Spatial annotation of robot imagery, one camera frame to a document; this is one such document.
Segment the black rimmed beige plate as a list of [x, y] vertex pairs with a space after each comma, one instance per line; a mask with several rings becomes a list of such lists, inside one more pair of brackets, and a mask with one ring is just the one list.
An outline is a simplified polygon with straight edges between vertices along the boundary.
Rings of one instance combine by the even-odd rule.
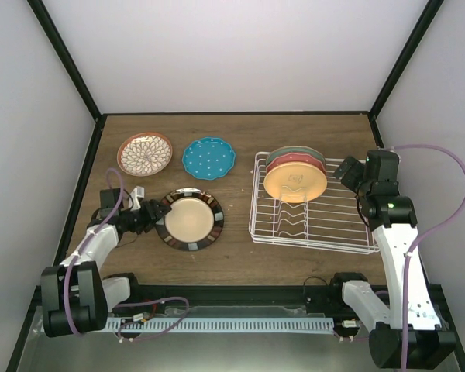
[[170, 211], [157, 222], [157, 235], [171, 248], [195, 252], [211, 246], [221, 235], [225, 214], [217, 199], [197, 188], [168, 193], [161, 202]]

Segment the floral patterned brown plate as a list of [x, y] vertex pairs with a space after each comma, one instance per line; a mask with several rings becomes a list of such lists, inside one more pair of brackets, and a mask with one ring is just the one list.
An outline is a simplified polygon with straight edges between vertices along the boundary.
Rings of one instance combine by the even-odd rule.
[[134, 177], [147, 177], [162, 171], [171, 161], [173, 147], [160, 133], [139, 133], [126, 139], [117, 153], [119, 168]]

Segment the yellow bear plate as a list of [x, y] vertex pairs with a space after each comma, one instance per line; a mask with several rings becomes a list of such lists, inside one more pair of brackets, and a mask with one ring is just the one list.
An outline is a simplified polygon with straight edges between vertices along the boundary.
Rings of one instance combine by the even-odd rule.
[[263, 186], [272, 198], [288, 203], [303, 203], [324, 193], [327, 178], [314, 165], [290, 162], [268, 171]]

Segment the red dotted scalloped plate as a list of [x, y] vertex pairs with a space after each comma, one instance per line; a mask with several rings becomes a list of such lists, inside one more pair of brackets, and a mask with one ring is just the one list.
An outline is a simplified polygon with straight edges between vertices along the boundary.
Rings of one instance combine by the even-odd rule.
[[309, 153], [286, 153], [275, 157], [266, 167], [267, 173], [272, 171], [275, 167], [287, 163], [304, 163], [317, 167], [322, 173], [326, 173], [326, 163], [318, 157], [314, 157]]

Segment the blue dotted plate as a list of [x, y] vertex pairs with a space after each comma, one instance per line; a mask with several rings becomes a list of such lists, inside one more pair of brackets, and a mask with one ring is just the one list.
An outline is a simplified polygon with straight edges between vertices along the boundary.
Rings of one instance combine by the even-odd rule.
[[204, 137], [190, 143], [184, 150], [184, 170], [199, 180], [214, 181], [225, 177], [234, 167], [236, 152], [225, 140]]

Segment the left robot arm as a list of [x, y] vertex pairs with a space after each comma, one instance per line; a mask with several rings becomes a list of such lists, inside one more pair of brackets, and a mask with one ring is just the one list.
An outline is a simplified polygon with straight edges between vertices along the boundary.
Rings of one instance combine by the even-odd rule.
[[120, 188], [100, 191], [100, 208], [83, 240], [60, 264], [43, 270], [43, 329], [50, 338], [101, 330], [115, 306], [127, 313], [142, 306], [143, 294], [132, 287], [132, 274], [101, 279], [100, 269], [125, 233], [148, 233], [171, 207], [165, 201], [146, 200], [144, 188], [136, 187], [128, 193], [129, 207], [124, 208], [125, 194]]

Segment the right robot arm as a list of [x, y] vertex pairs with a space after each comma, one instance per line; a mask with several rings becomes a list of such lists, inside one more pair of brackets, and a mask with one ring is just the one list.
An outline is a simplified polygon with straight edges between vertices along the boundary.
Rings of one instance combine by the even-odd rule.
[[384, 264], [388, 301], [355, 274], [337, 274], [329, 303], [352, 309], [369, 332], [369, 350], [379, 368], [433, 370], [456, 348], [429, 296], [417, 249], [418, 220], [410, 198], [398, 190], [399, 156], [370, 150], [364, 162], [348, 156], [334, 176], [351, 190]]

